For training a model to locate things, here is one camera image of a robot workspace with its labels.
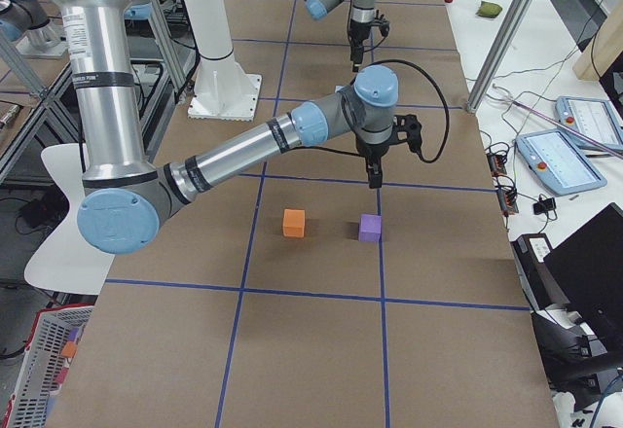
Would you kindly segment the purple foam block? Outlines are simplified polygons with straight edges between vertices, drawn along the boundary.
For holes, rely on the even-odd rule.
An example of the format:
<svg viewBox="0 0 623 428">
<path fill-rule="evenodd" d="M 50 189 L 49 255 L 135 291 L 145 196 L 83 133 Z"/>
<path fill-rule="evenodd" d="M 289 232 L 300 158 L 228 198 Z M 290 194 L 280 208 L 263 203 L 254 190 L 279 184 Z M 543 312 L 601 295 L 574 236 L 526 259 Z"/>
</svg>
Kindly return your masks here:
<svg viewBox="0 0 623 428">
<path fill-rule="evenodd" d="M 382 236 L 382 217 L 376 214 L 362 214 L 360 216 L 358 240 L 364 242 L 378 242 Z"/>
</svg>

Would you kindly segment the orange foam block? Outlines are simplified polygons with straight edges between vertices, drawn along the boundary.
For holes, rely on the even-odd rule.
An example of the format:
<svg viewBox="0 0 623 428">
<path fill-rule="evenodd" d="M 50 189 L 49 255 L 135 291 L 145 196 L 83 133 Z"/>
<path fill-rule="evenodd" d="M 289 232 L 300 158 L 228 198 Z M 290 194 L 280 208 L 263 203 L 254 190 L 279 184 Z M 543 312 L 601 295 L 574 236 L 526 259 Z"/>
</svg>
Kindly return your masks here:
<svg viewBox="0 0 623 428">
<path fill-rule="evenodd" d="M 282 232 L 285 237 L 303 238 L 305 236 L 306 212 L 303 209 L 283 210 Z"/>
</svg>

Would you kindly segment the green bean bag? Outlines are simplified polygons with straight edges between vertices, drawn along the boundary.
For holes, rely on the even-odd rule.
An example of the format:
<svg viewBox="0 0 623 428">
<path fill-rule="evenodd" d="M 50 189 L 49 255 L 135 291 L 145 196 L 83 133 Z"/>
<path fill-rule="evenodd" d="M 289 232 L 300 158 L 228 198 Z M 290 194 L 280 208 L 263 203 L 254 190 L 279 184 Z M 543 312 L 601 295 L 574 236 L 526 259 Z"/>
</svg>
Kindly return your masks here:
<svg viewBox="0 0 623 428">
<path fill-rule="evenodd" d="M 480 18 L 497 18 L 503 8 L 494 2 L 482 1 L 476 12 L 476 15 Z"/>
</svg>

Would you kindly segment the brown paper table cover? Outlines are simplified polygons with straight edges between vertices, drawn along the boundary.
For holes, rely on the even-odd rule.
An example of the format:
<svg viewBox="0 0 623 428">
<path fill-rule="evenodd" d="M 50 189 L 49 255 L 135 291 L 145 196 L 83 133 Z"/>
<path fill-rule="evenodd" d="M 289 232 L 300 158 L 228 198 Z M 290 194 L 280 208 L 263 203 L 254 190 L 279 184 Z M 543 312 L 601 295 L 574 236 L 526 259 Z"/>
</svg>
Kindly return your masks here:
<svg viewBox="0 0 623 428">
<path fill-rule="evenodd" d="M 446 5 L 378 6 L 433 164 L 394 147 L 372 191 L 346 135 L 200 195 L 114 261 L 50 426 L 557 425 Z"/>
</svg>

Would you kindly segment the black power adapter box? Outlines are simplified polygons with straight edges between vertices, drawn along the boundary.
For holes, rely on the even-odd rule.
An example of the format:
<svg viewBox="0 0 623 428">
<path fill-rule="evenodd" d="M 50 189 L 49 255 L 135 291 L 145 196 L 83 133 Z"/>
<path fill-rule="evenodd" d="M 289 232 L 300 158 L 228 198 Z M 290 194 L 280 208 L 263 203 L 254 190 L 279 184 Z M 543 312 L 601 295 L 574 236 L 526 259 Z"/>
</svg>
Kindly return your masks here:
<svg viewBox="0 0 623 428">
<path fill-rule="evenodd" d="M 552 287 L 556 284 L 545 257 L 551 245 L 543 233 L 522 234 L 511 242 L 520 283 L 534 308 L 545 308 L 552 303 Z"/>
</svg>

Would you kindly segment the near teach pendant tablet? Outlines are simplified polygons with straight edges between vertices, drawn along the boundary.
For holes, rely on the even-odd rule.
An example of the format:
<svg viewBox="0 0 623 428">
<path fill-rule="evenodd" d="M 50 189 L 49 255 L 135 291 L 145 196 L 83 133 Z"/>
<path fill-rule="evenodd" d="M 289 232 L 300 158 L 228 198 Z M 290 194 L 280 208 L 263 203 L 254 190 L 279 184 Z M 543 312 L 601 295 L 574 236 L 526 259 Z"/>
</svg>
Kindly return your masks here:
<svg viewBox="0 0 623 428">
<path fill-rule="evenodd" d="M 601 172 L 561 131 L 551 129 L 521 134 L 516 138 L 516 145 L 531 171 L 557 196 L 592 191 L 606 185 Z"/>
</svg>

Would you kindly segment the teach pendant tablet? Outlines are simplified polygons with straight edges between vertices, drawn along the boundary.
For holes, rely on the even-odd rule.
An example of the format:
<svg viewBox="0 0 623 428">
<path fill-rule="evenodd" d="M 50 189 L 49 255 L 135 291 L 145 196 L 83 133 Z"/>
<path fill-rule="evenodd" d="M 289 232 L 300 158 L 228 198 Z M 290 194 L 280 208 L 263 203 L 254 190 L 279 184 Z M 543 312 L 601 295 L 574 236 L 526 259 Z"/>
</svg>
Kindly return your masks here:
<svg viewBox="0 0 623 428">
<path fill-rule="evenodd" d="M 622 150 L 622 126 L 608 100 L 560 96 L 555 108 L 558 120 L 566 131 L 572 129 L 610 149 Z"/>
<path fill-rule="evenodd" d="M 592 191 L 606 185 L 601 172 L 561 131 L 551 129 L 521 134 L 516 138 L 516 145 L 531 171 L 557 196 Z"/>
</svg>

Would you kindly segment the far teach pendant tablet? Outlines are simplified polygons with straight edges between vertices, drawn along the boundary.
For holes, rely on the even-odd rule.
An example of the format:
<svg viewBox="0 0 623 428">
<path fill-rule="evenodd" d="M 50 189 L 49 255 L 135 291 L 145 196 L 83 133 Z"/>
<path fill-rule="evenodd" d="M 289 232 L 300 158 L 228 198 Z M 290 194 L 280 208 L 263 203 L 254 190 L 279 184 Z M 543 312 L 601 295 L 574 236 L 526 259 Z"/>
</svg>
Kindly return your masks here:
<svg viewBox="0 0 623 428">
<path fill-rule="evenodd" d="M 622 150 L 622 126 L 608 100 L 560 96 L 555 108 L 558 120 L 566 131 L 572 129 L 610 149 Z"/>
</svg>

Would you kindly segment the black monitor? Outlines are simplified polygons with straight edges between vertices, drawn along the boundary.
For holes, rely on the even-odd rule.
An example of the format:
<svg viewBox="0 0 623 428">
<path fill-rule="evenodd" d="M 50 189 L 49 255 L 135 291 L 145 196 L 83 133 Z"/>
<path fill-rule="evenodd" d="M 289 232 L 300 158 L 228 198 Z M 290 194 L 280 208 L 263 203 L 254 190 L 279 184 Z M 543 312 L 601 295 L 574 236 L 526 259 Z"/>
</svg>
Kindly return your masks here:
<svg viewBox="0 0 623 428">
<path fill-rule="evenodd" d="M 622 348 L 622 209 L 614 202 L 545 256 L 544 263 L 610 351 Z"/>
</svg>

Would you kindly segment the white chair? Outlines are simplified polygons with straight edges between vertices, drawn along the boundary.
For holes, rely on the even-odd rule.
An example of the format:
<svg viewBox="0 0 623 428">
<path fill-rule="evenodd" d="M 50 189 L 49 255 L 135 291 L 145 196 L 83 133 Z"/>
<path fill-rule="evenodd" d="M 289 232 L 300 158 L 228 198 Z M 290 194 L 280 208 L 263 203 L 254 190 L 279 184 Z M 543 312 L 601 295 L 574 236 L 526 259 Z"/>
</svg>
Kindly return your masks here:
<svg viewBox="0 0 623 428">
<path fill-rule="evenodd" d="M 34 252 L 24 270 L 25 281 L 38 289 L 97 296 L 114 256 L 88 244 L 77 226 L 77 213 L 85 198 L 81 159 L 87 151 L 78 143 L 45 148 L 41 159 L 68 200 L 67 215 Z"/>
</svg>

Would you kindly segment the white plastic basket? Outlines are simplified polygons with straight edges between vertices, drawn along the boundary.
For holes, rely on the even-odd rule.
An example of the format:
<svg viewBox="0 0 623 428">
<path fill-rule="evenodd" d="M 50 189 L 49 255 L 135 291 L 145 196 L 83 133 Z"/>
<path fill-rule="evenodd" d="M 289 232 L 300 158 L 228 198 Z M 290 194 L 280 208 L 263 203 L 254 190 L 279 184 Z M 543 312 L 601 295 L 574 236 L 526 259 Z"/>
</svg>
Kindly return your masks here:
<svg viewBox="0 0 623 428">
<path fill-rule="evenodd" d="M 3 427 L 46 425 L 92 310 L 80 303 L 36 314 Z"/>
</svg>

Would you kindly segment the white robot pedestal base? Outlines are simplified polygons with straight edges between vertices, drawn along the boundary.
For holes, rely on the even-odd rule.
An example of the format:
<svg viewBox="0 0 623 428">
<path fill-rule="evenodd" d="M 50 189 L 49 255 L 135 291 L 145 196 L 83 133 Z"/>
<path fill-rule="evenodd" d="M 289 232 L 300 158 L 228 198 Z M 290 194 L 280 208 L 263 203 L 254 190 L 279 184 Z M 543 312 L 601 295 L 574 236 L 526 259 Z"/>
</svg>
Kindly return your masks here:
<svg viewBox="0 0 623 428">
<path fill-rule="evenodd" d="M 251 121 L 262 77 L 238 64 L 224 0 L 184 0 L 200 63 L 189 116 L 194 119 Z"/>
</svg>

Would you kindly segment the aluminium frame post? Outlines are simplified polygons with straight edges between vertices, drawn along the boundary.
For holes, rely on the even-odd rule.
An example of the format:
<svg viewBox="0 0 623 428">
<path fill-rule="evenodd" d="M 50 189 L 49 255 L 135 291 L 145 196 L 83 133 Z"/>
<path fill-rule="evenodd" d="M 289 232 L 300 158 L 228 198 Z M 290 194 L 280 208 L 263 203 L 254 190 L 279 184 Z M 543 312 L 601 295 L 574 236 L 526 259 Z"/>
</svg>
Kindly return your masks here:
<svg viewBox="0 0 623 428">
<path fill-rule="evenodd" d="M 466 101 L 469 113 L 475 114 L 478 110 L 531 2 L 512 0 Z"/>
</svg>

